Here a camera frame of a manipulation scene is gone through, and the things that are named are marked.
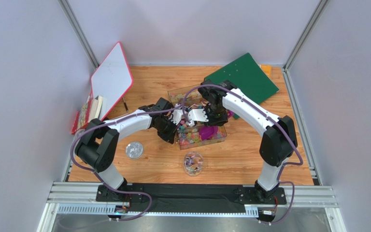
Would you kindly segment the purple plastic scoop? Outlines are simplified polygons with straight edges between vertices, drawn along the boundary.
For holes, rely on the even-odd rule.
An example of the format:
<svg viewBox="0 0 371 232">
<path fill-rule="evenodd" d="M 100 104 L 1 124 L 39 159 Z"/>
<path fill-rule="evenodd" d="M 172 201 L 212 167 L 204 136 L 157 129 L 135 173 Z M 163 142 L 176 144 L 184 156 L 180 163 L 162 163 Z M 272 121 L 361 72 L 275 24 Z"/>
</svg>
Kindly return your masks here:
<svg viewBox="0 0 371 232">
<path fill-rule="evenodd" d="M 234 113 L 232 111 L 229 111 L 227 110 L 227 115 L 228 115 L 228 119 L 230 117 L 233 117 L 234 116 Z M 219 127 L 220 126 L 205 126 L 200 130 L 200 136 L 202 138 L 202 140 L 208 140 L 210 139 L 212 136 L 214 136 L 215 134 L 217 134 L 218 130 L 219 130 Z"/>
</svg>

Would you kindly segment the clear plastic cup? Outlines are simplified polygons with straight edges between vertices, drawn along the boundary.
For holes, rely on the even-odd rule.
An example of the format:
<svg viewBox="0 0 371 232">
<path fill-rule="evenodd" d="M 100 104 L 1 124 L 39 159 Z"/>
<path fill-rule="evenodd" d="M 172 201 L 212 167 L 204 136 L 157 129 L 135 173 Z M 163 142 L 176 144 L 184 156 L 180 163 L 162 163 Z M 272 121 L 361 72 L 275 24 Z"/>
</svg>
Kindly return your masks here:
<svg viewBox="0 0 371 232">
<path fill-rule="evenodd" d="M 189 176 L 197 176 L 203 170 L 204 159 L 199 152 L 188 152 L 184 157 L 184 170 Z"/>
</svg>

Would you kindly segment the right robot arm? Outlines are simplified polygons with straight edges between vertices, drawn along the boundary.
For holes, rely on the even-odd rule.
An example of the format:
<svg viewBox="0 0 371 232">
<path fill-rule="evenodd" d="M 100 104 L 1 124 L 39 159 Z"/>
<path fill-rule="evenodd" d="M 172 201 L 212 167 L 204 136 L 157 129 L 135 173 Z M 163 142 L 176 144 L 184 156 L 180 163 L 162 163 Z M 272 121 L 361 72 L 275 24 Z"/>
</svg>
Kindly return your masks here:
<svg viewBox="0 0 371 232">
<path fill-rule="evenodd" d="M 200 84 L 198 92 L 208 102 L 204 108 L 205 126 L 223 126 L 228 122 L 227 112 L 232 111 L 261 136 L 259 154 L 263 166 L 256 185 L 263 192 L 274 191 L 283 167 L 293 153 L 298 152 L 293 119 L 260 107 L 230 81 L 216 85 L 206 80 Z"/>
</svg>

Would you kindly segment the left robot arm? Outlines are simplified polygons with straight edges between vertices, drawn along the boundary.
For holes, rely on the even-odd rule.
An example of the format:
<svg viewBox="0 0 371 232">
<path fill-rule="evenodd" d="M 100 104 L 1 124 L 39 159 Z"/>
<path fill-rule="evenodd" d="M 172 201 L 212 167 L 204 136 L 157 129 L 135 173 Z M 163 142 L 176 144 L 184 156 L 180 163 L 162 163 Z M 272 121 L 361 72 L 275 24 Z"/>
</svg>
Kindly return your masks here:
<svg viewBox="0 0 371 232">
<path fill-rule="evenodd" d="M 127 182 L 114 165 L 118 142 L 136 132 L 154 128 L 163 141 L 173 144 L 182 115 L 180 107 L 160 98 L 157 103 L 142 106 L 119 119 L 101 121 L 95 118 L 73 143 L 73 153 L 105 186 L 124 192 L 122 186 Z"/>
</svg>

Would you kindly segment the lollipop candy bin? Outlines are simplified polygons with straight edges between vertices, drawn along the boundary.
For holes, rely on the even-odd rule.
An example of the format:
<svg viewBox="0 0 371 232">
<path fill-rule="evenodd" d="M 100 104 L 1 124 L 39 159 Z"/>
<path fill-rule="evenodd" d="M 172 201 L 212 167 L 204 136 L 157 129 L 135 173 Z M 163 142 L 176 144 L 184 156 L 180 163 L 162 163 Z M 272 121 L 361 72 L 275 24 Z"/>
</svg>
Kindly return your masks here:
<svg viewBox="0 0 371 232">
<path fill-rule="evenodd" d="M 184 111 L 189 112 L 190 110 L 193 110 L 193 109 L 204 109 L 207 104 L 208 104 L 207 101 L 200 101 L 197 103 L 185 104 Z"/>
</svg>

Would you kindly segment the colourful star candy bin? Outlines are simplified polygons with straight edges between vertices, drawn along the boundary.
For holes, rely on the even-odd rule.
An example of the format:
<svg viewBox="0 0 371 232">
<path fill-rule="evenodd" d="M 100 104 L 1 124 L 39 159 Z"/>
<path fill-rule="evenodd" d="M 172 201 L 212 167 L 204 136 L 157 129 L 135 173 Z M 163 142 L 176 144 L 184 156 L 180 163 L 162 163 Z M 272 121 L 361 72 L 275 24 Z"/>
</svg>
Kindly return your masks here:
<svg viewBox="0 0 371 232">
<path fill-rule="evenodd" d="M 184 129 L 187 129 L 187 128 L 192 128 L 194 126 L 195 126 L 194 122 L 187 123 L 185 119 L 181 119 L 178 129 L 184 130 Z"/>
</svg>

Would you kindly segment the translucent gummy candy bin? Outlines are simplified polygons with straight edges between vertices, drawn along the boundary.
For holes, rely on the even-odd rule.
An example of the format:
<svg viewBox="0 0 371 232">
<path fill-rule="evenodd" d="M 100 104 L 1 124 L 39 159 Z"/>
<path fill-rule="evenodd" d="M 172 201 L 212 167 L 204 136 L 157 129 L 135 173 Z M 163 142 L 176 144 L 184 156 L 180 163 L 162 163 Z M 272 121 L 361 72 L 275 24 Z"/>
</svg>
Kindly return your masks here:
<svg viewBox="0 0 371 232">
<path fill-rule="evenodd" d="M 177 142 L 181 150 L 224 142 L 226 137 L 227 132 L 224 126 L 180 126 L 177 130 Z"/>
</svg>

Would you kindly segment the clear candy bin back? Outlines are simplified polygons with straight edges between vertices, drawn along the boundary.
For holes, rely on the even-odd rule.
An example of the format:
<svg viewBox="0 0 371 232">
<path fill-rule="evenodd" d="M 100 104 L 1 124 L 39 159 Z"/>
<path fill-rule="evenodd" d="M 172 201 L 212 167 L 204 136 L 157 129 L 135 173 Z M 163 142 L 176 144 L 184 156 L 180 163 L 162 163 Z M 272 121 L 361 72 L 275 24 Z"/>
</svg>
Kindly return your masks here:
<svg viewBox="0 0 371 232">
<path fill-rule="evenodd" d="M 186 107 L 189 107 L 194 104 L 200 104 L 203 101 L 201 94 L 198 92 L 198 89 L 192 90 L 187 96 L 187 92 L 191 89 L 197 87 L 198 85 L 188 86 L 183 88 L 178 88 L 174 90 L 168 90 L 169 101 L 173 105 L 185 103 Z"/>
</svg>

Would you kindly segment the green clipboard folder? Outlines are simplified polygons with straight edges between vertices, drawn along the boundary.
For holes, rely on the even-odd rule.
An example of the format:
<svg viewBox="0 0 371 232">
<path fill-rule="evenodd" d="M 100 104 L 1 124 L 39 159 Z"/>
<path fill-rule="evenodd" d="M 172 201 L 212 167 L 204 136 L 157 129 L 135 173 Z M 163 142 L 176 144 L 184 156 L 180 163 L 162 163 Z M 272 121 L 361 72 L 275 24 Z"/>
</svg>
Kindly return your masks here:
<svg viewBox="0 0 371 232">
<path fill-rule="evenodd" d="M 204 79 L 209 79 L 214 84 L 228 80 L 257 104 L 263 103 L 280 90 L 249 53 L 240 56 Z"/>
</svg>

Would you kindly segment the orange notebook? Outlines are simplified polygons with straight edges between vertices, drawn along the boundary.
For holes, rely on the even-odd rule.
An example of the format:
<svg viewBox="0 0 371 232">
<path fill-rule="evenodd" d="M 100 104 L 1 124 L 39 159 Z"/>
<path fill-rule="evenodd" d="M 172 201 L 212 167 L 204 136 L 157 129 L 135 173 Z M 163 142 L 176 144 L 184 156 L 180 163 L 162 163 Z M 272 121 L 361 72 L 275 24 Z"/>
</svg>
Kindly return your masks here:
<svg viewBox="0 0 371 232">
<path fill-rule="evenodd" d="M 271 79 L 272 66 L 266 64 L 259 64 L 260 69 L 265 73 L 265 75 Z"/>
</svg>

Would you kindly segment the stack of books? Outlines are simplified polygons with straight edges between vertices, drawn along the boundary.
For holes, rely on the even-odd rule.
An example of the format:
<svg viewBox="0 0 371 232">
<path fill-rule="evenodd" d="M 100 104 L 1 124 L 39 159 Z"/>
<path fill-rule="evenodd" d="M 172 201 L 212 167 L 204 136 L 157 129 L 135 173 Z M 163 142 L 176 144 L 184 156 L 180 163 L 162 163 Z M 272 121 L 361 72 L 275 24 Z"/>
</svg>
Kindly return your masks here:
<svg viewBox="0 0 371 232">
<path fill-rule="evenodd" d="M 80 111 L 76 114 L 76 118 L 71 129 L 72 135 L 75 135 L 79 130 L 85 129 L 91 120 L 100 116 L 102 103 L 103 97 L 101 95 L 98 95 L 94 98 L 89 98 L 85 105 L 83 105 Z"/>
</svg>

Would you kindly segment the small clear cup left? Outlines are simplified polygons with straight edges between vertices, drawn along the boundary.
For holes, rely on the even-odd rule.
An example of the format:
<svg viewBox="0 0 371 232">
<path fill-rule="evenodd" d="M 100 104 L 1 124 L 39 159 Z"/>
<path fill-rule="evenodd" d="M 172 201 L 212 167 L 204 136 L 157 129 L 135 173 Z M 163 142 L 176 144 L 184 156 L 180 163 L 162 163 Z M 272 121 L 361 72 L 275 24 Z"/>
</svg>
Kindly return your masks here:
<svg viewBox="0 0 371 232">
<path fill-rule="evenodd" d="M 81 133 L 83 133 L 85 130 L 84 129 L 80 129 L 78 130 L 76 133 L 75 133 L 75 137 L 78 137 Z"/>
</svg>

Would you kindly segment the white board red frame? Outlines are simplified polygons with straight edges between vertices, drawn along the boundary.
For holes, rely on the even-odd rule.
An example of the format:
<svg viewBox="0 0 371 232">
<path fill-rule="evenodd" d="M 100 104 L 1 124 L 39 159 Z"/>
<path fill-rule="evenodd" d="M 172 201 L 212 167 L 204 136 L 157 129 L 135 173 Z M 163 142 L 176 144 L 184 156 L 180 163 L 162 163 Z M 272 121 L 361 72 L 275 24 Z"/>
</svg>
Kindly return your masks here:
<svg viewBox="0 0 371 232">
<path fill-rule="evenodd" d="M 121 42 L 117 42 L 91 76 L 91 95 L 103 97 L 99 119 L 104 120 L 133 84 Z"/>
</svg>

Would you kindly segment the aluminium front rail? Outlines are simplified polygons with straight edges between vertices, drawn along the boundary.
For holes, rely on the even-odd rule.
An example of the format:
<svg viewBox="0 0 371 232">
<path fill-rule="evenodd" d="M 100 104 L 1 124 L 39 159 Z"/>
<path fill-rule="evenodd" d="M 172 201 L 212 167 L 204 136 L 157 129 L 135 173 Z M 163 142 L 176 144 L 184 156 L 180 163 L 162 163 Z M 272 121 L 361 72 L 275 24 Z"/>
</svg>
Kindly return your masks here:
<svg viewBox="0 0 371 232">
<path fill-rule="evenodd" d="M 253 186 L 130 184 L 130 195 L 117 196 L 99 183 L 56 182 L 47 201 L 62 213 L 148 216 L 257 217 L 277 208 L 336 208 L 328 186 L 282 186 L 277 198 L 261 203 L 251 195 Z"/>
</svg>

